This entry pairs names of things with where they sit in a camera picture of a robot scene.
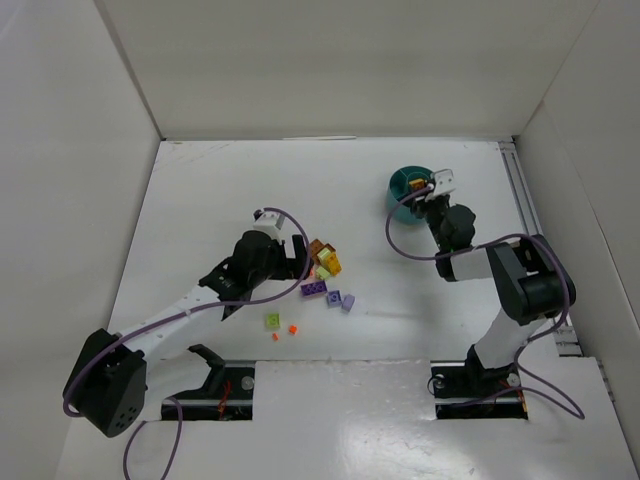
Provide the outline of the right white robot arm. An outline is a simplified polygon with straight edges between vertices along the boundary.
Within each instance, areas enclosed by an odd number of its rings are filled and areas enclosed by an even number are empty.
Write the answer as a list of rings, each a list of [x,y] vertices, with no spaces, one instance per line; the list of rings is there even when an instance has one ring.
[[[434,388],[443,398],[494,393],[515,371],[519,348],[546,322],[561,313],[564,299],[576,299],[575,285],[561,264],[549,259],[541,235],[472,248],[476,215],[464,205],[450,205],[447,195],[420,197],[410,203],[413,216],[426,221],[436,242],[436,269],[448,282],[491,279],[499,312],[460,366],[437,367]]]

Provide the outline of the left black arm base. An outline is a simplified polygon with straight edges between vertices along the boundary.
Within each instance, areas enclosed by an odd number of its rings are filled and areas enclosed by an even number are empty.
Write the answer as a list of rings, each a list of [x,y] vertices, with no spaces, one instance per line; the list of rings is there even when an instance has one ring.
[[[256,363],[225,360],[202,344],[166,361],[154,385],[166,395],[158,408],[160,419],[173,421],[250,421]]]

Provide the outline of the yellow orange lego brick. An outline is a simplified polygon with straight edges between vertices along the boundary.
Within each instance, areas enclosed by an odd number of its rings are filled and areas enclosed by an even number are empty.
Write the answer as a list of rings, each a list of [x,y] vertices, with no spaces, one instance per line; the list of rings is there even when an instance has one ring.
[[[423,178],[417,178],[408,182],[410,190],[415,192],[417,190],[424,189],[426,187],[426,182]]]

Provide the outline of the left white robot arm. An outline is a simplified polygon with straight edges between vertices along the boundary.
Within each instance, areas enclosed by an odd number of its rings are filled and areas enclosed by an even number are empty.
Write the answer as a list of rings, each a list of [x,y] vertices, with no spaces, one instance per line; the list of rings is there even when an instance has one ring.
[[[83,417],[108,438],[123,433],[143,412],[184,391],[213,393],[226,374],[225,361],[200,343],[211,314],[226,320],[255,304],[254,290],[266,281],[299,284],[311,269],[309,241],[283,241],[249,230],[231,256],[162,313],[119,333],[105,329],[85,341],[63,389],[63,410]]]

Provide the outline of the pale green small lego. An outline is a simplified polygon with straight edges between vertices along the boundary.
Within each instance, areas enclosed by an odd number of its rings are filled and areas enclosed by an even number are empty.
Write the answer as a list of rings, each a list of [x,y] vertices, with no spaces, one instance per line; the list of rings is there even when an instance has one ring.
[[[332,277],[332,274],[327,268],[323,266],[318,266],[315,269],[315,276],[317,280],[326,281],[327,279]]]

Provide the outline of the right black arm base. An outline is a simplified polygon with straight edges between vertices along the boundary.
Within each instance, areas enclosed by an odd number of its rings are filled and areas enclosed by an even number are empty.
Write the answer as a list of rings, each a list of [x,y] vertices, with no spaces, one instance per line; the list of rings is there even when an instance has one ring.
[[[435,362],[427,388],[435,399],[438,420],[528,419],[522,394],[508,392],[487,400],[492,394],[510,387],[509,376],[519,385],[513,366],[476,379],[463,362]]]

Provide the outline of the green square lego brick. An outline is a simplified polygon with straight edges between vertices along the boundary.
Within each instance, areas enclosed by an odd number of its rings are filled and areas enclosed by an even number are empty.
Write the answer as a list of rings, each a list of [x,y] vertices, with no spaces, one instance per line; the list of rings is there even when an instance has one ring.
[[[265,326],[269,330],[278,330],[281,328],[280,315],[278,313],[269,313],[265,317]]]

